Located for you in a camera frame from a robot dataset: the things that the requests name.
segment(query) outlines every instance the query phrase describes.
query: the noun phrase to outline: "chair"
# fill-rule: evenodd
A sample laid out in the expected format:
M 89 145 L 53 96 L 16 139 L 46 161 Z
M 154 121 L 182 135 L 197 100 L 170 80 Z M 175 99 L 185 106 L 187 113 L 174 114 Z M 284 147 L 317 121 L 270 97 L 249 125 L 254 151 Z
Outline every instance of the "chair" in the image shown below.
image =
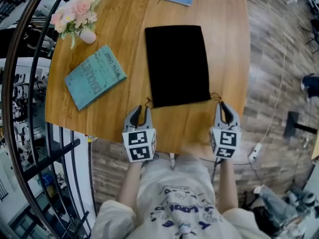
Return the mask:
M 311 43 L 312 41 L 316 41 L 316 43 L 319 45 L 319 20 L 318 19 L 312 19 L 310 21 L 311 23 L 311 26 L 312 26 L 312 31 L 308 30 L 308 29 L 305 29 L 302 27 L 302 29 L 304 31 L 307 31 L 307 32 L 310 32 L 310 33 L 313 33 L 314 34 L 314 37 L 309 41 L 307 42 L 305 45 Z

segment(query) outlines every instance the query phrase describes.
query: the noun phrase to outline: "flower bouquet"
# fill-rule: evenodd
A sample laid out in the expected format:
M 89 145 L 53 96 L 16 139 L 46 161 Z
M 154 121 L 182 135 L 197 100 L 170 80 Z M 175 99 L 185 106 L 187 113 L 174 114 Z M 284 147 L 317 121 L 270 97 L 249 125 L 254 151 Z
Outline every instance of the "flower bouquet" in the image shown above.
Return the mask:
M 67 34 L 71 35 L 71 49 L 74 47 L 76 35 L 81 37 L 84 31 L 90 31 L 94 35 L 94 40 L 88 43 L 95 41 L 94 28 L 97 20 L 95 8 L 100 1 L 70 0 L 52 15 L 50 23 L 60 33 L 60 38 L 64 39 Z

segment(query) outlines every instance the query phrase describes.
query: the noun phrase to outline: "black stand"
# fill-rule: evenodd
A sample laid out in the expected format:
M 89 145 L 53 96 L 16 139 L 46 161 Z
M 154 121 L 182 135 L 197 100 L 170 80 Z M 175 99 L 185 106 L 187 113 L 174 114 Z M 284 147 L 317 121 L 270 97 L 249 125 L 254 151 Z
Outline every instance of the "black stand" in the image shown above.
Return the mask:
M 296 129 L 301 129 L 309 133 L 317 134 L 317 129 L 298 124 L 299 113 L 288 112 L 287 124 L 285 128 L 284 138 L 290 138 L 296 134 Z

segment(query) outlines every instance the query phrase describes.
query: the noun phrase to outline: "white cable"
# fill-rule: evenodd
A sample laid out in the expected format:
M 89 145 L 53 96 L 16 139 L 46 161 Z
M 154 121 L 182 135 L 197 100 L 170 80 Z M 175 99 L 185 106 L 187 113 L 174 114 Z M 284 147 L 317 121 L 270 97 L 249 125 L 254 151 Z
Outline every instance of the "white cable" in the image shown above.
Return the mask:
M 263 140 L 265 139 L 265 137 L 267 136 L 269 130 L 270 130 L 270 127 L 272 126 L 273 124 L 273 119 L 274 119 L 274 115 L 275 115 L 275 112 L 276 112 L 276 108 L 277 108 L 277 104 L 279 102 L 279 98 L 280 98 L 280 93 L 281 93 L 281 87 L 283 85 L 283 81 L 284 81 L 284 72 L 285 72 L 285 63 L 286 63 L 286 53 L 287 53 L 287 46 L 286 46 L 286 36 L 285 36 L 285 54 L 284 54 L 284 64 L 283 64 L 283 70 L 281 72 L 281 79 L 280 79 L 280 85 L 279 85 L 279 90 L 278 90 L 278 95 L 277 95 L 277 101 L 274 105 L 274 109 L 273 109 L 273 114 L 271 116 L 271 119 L 270 119 L 270 123 L 268 125 L 268 128 L 263 136 L 263 138 L 261 138 L 261 140 L 259 141 L 259 143 L 262 143 Z
M 310 98 L 310 100 L 309 100 L 309 102 L 310 102 L 310 111 L 309 111 L 309 118 L 308 118 L 308 126 L 310 126 L 311 110 L 312 110 L 312 107 L 313 107 L 313 103 L 312 103 L 311 100 L 312 100 L 312 99 Z

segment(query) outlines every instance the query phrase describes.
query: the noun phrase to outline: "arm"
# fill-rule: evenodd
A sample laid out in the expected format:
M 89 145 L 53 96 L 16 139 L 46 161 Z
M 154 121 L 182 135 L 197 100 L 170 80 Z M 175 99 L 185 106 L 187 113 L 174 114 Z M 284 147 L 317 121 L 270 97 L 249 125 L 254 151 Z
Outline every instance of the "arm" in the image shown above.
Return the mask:
M 124 181 L 122 183 L 116 201 L 134 209 L 138 191 L 140 188 L 140 175 L 142 162 L 134 162 L 129 164 Z
M 37 29 L 37 28 L 32 28 L 32 30 L 41 33 L 41 30 L 39 30 L 39 29 Z
M 26 46 L 32 50 L 35 50 L 35 47 L 31 46 L 30 44 L 27 44 Z
M 218 210 L 223 214 L 233 208 L 238 208 L 237 188 L 233 162 L 226 159 L 220 164 Z

